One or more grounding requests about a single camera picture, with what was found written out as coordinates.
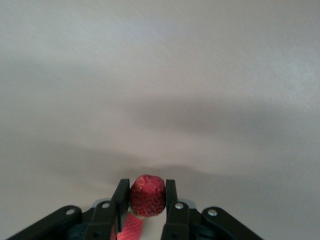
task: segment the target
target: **white tabletop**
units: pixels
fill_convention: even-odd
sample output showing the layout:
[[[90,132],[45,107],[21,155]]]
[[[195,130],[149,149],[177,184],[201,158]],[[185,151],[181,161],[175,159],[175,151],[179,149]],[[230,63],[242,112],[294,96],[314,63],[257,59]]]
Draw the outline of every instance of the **white tabletop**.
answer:
[[[0,239],[142,174],[319,239],[318,0],[6,0],[0,22]]]

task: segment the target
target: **red strawberry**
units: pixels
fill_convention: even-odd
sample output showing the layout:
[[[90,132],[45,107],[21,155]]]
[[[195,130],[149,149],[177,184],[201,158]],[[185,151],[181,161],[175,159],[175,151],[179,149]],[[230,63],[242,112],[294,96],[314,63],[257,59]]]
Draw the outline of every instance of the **red strawberry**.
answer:
[[[157,216],[166,206],[165,181],[158,176],[141,175],[130,189],[130,207],[143,217]]]
[[[122,232],[117,234],[117,240],[138,240],[140,239],[144,220],[136,217],[131,212],[128,212]]]

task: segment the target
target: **black mechanical arm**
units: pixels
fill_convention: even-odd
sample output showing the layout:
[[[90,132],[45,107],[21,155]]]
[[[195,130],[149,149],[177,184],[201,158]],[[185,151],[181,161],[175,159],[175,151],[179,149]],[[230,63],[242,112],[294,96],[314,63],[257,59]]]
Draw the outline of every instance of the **black mechanical arm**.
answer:
[[[111,200],[82,212],[64,206],[7,240],[116,240],[129,208],[129,179],[121,179]],[[161,240],[262,240],[219,207],[199,213],[178,200],[175,180],[166,180],[166,223]]]

